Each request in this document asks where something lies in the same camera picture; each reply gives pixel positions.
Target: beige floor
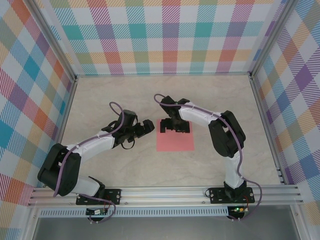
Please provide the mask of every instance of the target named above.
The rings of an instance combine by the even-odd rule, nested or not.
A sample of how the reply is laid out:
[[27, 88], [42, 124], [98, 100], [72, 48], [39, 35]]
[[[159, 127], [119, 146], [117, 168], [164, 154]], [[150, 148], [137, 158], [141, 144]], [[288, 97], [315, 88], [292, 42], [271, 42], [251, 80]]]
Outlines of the beige floor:
[[[155, 93], [176, 101], [186, 98], [215, 112], [232, 111], [247, 138], [244, 176], [263, 185], [280, 183], [248, 77], [243, 75], [80, 78], [62, 143], [80, 142], [118, 119], [110, 101], [135, 111], [140, 121], [166, 118], [153, 100]], [[131, 150], [116, 147], [93, 157], [80, 173], [110, 187], [222, 185], [224, 160], [215, 152], [209, 130], [192, 126], [195, 151], [157, 152], [153, 131]]]

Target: metal rail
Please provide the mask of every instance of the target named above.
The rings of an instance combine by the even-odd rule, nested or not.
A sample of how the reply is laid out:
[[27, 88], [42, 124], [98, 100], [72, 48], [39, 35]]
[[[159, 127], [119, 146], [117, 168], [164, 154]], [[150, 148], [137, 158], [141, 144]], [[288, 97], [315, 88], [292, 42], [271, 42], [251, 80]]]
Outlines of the metal rail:
[[263, 108], [263, 105], [262, 105], [262, 99], [261, 99], [261, 96], [259, 95], [256, 81], [253, 80], [253, 78], [250, 75], [249, 75], [249, 81], [250, 81], [251, 89], [252, 89], [253, 96], [255, 99], [255, 103], [256, 103], [256, 106], [257, 106], [259, 114], [260, 114], [260, 118], [261, 118], [262, 125], [264, 128], [265, 136], [266, 136], [266, 139], [267, 139], [269, 147], [270, 147], [270, 151], [271, 151], [271, 154], [273, 157], [274, 164], [281, 171], [282, 181], [285, 184], [289, 184], [288, 177], [285, 172], [285, 168], [281, 162], [280, 154], [279, 154], [277, 146], [276, 146], [276, 142], [275, 142], [273, 135], [272, 135], [272, 131], [271, 131], [271, 127], [270, 127], [270, 124], [268, 121], [267, 114], [266, 114], [266, 112]]
[[56, 138], [56, 142], [57, 143], [61, 143], [62, 142], [62, 138], [63, 138], [65, 130], [66, 130], [67, 121], [68, 121], [68, 118], [69, 118], [71, 106], [72, 106], [72, 103], [73, 103], [74, 98], [75, 98], [77, 86], [78, 86], [78, 82], [74, 81], [72, 83], [69, 100], [68, 100], [68, 102], [66, 104], [65, 112], [64, 112], [63, 119], [62, 119], [62, 122], [61, 122], [61, 127], [59, 128], [58, 133], [57, 133], [57, 138]]
[[271, 49], [277, 42], [282, 30], [284, 29], [286, 23], [288, 22], [289, 17], [291, 16], [291, 13], [294, 11], [296, 8], [296, 5], [298, 4], [299, 0], [288, 0], [286, 1], [286, 4], [284, 6], [284, 9], [278, 18], [278, 20], [275, 23], [275, 26], [267, 40], [266, 45], [262, 49], [257, 61], [255, 62], [255, 65], [252, 69], [252, 76], [255, 78], [263, 64], [265, 63]]
[[[210, 204], [205, 191], [212, 186], [180, 186], [180, 187], [118, 187], [122, 189], [120, 204], [117, 208], [128, 207], [196, 207], [196, 206], [236, 206], [236, 203]], [[257, 204], [260, 191], [253, 189]], [[50, 188], [35, 188], [29, 206], [33, 208], [78, 208], [77, 195], [53, 197]], [[296, 185], [263, 185], [261, 205], [300, 205], [303, 199]]]
[[54, 33], [52, 32], [50, 26], [48, 25], [45, 17], [43, 16], [41, 10], [39, 9], [38, 5], [35, 3], [34, 0], [23, 0], [27, 8], [32, 14], [32, 17], [35, 19], [36, 23], [39, 25], [41, 32], [45, 36], [48, 44], [54, 51], [56, 57], [58, 58], [59, 62], [63, 66], [66, 74], [70, 79], [76, 81], [76, 73], [72, 69], [64, 51], [60, 47], [58, 40], [56, 39]]

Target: pink paper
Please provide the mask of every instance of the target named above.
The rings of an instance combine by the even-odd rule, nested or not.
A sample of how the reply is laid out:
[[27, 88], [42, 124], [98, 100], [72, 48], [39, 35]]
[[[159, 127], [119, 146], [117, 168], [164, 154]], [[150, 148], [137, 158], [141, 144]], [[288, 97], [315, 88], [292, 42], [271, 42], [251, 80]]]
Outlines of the pink paper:
[[165, 130], [160, 132], [160, 121], [156, 121], [156, 150], [157, 152], [184, 152], [194, 151], [195, 142], [190, 122], [190, 133], [176, 132], [175, 130]]

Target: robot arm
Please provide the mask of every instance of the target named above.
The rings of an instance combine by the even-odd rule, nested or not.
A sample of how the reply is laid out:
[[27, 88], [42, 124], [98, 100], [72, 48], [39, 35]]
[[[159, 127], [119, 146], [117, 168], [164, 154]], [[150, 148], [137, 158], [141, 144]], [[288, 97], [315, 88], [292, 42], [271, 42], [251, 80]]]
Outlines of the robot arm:
[[103, 151], [122, 145], [125, 140], [134, 144], [136, 138], [141, 138], [155, 128], [152, 121], [148, 119], [144, 120], [143, 125], [141, 125], [138, 122], [138, 116], [133, 111], [124, 110], [123, 113], [124, 121], [122, 126], [111, 135], [104, 136], [120, 126], [122, 115], [119, 116], [118, 120], [102, 128], [96, 136], [89, 138], [91, 140], [84, 145], [79, 146], [79, 143], [67, 146], [59, 143], [53, 145], [38, 173], [38, 180], [55, 190], [62, 161], [66, 154], [76, 146], [76, 149], [72, 151], [65, 161], [58, 194], [65, 196], [69, 193], [76, 193], [103, 198], [105, 185], [92, 177], [79, 176], [81, 164]]
[[[203, 127], [208, 127], [215, 150], [225, 159], [225, 188], [229, 189], [231, 196], [232, 192], [241, 186], [246, 185], [245, 181], [239, 176], [237, 167], [240, 161], [240, 154], [235, 139], [230, 131], [225, 131], [227, 126], [213, 114], [208, 114], [198, 109], [196, 105], [187, 99], [181, 99], [175, 102], [170, 96], [166, 96], [161, 100], [162, 104], [186, 104], [193, 106], [193, 108], [185, 106], [163, 106], [163, 110], [169, 115], [170, 118], [163, 119], [160, 123], [160, 132], [164, 133], [166, 129], [175, 130], [176, 132], [189, 133], [189, 122], [196, 123]], [[240, 142], [241, 148], [244, 147], [246, 136], [242, 131], [234, 114], [230, 111], [224, 113], [214, 112], [214, 115], [222, 117], [232, 127]]]

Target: colorful plaid pattern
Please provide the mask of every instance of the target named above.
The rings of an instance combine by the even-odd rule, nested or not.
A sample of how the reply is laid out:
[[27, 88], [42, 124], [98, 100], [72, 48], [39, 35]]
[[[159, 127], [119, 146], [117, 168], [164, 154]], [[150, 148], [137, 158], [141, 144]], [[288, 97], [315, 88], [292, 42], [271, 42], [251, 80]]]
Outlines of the colorful plaid pattern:
[[264, 35], [261, 28], [274, 3], [50, 0], [52, 16], [44, 1], [37, 0], [43, 15], [73, 68], [77, 66], [68, 45], [85, 75], [247, 72], [246, 62], [259, 34]]
[[320, 236], [320, 1], [299, 1], [257, 77], [285, 173]]
[[22, 0], [0, 0], [0, 239], [15, 240], [55, 143], [68, 78]]
[[279, 19], [281, 13], [284, 10], [284, 7], [285, 7], [287, 1], [288, 0], [281, 0], [281, 3], [279, 5], [278, 9], [276, 10], [275, 15], [274, 15], [269, 27], [268, 27], [268, 30], [265, 32], [265, 34], [263, 36], [263, 39], [262, 39], [262, 41], [261, 41], [261, 43], [259, 45], [259, 48], [258, 48], [258, 50], [256, 51], [256, 53], [254, 55], [253, 61], [252, 61], [251, 65], [250, 65], [250, 68], [249, 68], [248, 72], [252, 72], [252, 70], [253, 70], [256, 62], [257, 62], [257, 59], [260, 56], [260, 53], [261, 53], [262, 49], [264, 49], [266, 43], [268, 42], [269, 36], [270, 36], [271, 32], [273, 31], [273, 29], [274, 29], [274, 27], [276, 25], [276, 22]]

